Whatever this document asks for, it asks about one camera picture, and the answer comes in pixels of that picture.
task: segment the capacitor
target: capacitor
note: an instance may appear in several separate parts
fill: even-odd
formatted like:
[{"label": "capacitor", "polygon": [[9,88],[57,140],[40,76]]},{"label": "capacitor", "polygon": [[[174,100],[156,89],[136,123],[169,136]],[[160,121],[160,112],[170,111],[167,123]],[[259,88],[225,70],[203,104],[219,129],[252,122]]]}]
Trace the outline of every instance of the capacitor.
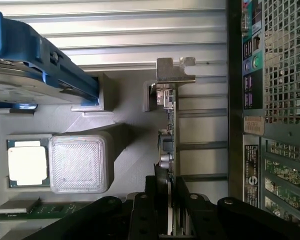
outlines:
[{"label": "capacitor", "polygon": [[169,160],[170,160],[170,154],[162,154],[161,156],[160,156],[160,160],[161,160],[161,162],[169,162]]},{"label": "capacitor", "polygon": [[170,162],[168,161],[161,161],[160,162],[160,167],[163,169],[169,169],[170,168]]}]

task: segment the label sticker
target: label sticker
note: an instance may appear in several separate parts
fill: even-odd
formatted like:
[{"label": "label sticker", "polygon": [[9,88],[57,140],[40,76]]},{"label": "label sticker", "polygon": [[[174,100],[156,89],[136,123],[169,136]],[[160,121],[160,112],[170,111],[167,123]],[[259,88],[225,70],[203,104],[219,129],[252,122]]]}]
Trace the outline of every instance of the label sticker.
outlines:
[{"label": "label sticker", "polygon": [[19,95],[21,97],[44,97],[45,95],[40,92],[29,91],[22,87],[15,87],[12,85],[0,84],[0,92],[8,95]]},{"label": "label sticker", "polygon": [[262,28],[261,21],[258,21],[256,24],[252,26],[252,35],[258,32]]},{"label": "label sticker", "polygon": [[245,116],[244,132],[263,136],[265,134],[265,118],[263,116]]},{"label": "label sticker", "polygon": [[244,202],[259,207],[259,145],[244,146]]}]

